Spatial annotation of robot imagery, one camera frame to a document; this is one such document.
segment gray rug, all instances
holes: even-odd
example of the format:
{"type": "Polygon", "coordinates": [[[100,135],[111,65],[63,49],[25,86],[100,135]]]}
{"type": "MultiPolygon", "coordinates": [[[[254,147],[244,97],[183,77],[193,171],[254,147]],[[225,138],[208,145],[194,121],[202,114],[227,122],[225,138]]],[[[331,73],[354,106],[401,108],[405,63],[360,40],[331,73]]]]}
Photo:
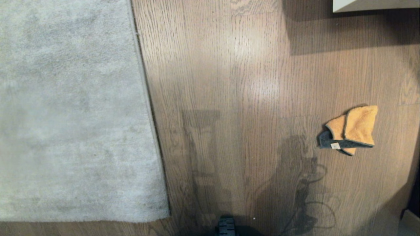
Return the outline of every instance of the gray rug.
{"type": "Polygon", "coordinates": [[[131,5],[0,2],[0,221],[168,216],[131,5]]]}

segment carpet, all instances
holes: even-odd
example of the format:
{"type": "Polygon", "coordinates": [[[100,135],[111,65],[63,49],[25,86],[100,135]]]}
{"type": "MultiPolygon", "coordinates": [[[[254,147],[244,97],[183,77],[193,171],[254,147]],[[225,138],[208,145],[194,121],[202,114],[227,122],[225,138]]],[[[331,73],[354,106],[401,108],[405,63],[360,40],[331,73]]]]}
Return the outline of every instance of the carpet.
{"type": "Polygon", "coordinates": [[[131,3],[1,1],[0,221],[168,215],[131,3]]]}

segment wooden floor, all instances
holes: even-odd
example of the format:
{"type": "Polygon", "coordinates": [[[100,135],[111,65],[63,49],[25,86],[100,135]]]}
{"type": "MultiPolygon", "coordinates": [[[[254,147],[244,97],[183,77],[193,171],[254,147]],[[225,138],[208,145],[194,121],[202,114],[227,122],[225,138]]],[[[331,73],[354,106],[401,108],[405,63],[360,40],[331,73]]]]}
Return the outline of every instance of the wooden floor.
{"type": "Polygon", "coordinates": [[[2,223],[1,236],[199,236],[223,214],[263,235],[396,235],[419,160],[419,10],[330,0],[134,0],[172,217],[2,223]],[[317,148],[378,105],[376,146],[317,148]]]}

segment microfiber cloth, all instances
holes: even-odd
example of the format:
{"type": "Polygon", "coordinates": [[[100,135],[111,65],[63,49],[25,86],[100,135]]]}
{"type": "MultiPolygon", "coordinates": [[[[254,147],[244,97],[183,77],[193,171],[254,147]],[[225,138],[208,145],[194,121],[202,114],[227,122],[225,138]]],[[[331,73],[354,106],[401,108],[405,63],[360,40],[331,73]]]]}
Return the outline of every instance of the microfiber cloth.
{"type": "Polygon", "coordinates": [[[357,147],[373,147],[372,131],[377,113],[377,106],[365,106],[329,121],[325,125],[328,131],[318,137],[321,148],[333,148],[353,156],[357,147]]]}

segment wood grain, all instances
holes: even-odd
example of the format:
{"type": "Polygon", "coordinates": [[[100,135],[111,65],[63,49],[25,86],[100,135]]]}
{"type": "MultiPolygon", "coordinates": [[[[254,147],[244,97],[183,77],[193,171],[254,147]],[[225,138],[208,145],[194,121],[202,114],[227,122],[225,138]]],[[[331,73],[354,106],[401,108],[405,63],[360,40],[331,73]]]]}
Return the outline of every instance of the wood grain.
{"type": "Polygon", "coordinates": [[[134,0],[172,216],[0,235],[200,236],[223,214],[268,236],[396,235],[420,155],[419,12],[330,3],[134,0]],[[317,148],[364,104],[379,106],[374,148],[317,148]]]}

